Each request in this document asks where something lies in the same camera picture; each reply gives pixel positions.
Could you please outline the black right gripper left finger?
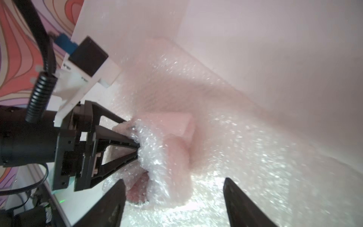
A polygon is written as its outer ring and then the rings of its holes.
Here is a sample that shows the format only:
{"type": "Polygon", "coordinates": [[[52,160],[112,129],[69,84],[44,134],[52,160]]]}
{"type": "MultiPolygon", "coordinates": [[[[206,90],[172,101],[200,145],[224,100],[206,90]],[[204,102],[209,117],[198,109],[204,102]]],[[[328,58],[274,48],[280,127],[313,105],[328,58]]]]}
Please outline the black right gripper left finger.
{"type": "Polygon", "coordinates": [[[125,203],[126,187],[123,180],[118,180],[74,226],[119,227],[125,203]]]}

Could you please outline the red mug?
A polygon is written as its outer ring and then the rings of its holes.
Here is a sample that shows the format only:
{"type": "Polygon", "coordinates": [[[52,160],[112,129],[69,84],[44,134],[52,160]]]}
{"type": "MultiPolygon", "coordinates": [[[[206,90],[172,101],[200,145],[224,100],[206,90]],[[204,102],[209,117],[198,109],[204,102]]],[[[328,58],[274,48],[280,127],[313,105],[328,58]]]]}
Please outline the red mug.
{"type": "Polygon", "coordinates": [[[147,201],[148,171],[127,176],[123,179],[126,187],[126,200],[131,203],[145,203],[147,201]]]}

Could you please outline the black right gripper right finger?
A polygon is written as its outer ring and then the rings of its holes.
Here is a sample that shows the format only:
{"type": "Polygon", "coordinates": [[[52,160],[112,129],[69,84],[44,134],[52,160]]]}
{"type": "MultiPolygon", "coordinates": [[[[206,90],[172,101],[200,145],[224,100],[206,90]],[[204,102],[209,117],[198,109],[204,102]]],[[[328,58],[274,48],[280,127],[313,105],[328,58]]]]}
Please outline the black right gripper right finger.
{"type": "Polygon", "coordinates": [[[232,179],[225,179],[223,194],[231,227],[277,227],[232,179]]]}

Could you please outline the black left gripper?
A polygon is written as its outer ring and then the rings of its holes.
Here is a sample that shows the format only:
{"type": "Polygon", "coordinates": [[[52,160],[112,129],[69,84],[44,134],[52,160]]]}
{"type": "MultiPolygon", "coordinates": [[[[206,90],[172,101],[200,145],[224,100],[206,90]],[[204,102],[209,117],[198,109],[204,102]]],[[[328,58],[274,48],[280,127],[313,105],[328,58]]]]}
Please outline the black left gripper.
{"type": "Polygon", "coordinates": [[[138,152],[102,165],[96,161],[95,143],[138,150],[140,145],[125,135],[100,125],[101,117],[126,122],[96,102],[78,104],[54,126],[55,111],[46,111],[37,123],[25,120],[26,109],[1,106],[1,165],[4,167],[54,163],[53,190],[65,189],[74,176],[75,191],[93,188],[122,167],[138,159],[138,152]]]}

